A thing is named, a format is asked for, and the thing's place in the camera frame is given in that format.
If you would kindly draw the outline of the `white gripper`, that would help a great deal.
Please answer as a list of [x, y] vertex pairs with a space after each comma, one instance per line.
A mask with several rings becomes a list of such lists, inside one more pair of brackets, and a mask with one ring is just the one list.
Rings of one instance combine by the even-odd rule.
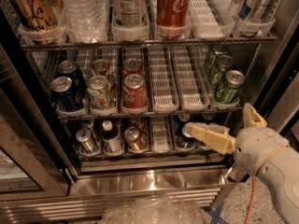
[[267, 122], [250, 103], [244, 104], [242, 113], [245, 128], [236, 138], [229, 134], [230, 129], [225, 126], [201, 122], [188, 122], [186, 135], [220, 154], [232, 154], [235, 151], [235, 162], [249, 175], [257, 175], [272, 156], [290, 144], [279, 133], [266, 127]]

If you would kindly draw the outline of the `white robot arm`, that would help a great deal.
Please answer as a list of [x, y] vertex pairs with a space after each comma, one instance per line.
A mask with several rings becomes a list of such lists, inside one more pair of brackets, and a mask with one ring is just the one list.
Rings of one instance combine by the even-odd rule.
[[232, 137], [220, 125], [189, 122], [183, 134], [205, 143], [220, 154], [231, 154], [248, 175], [268, 188], [272, 204], [287, 224], [299, 224], [299, 153], [289, 141], [267, 127], [267, 122], [246, 103], [244, 128]]

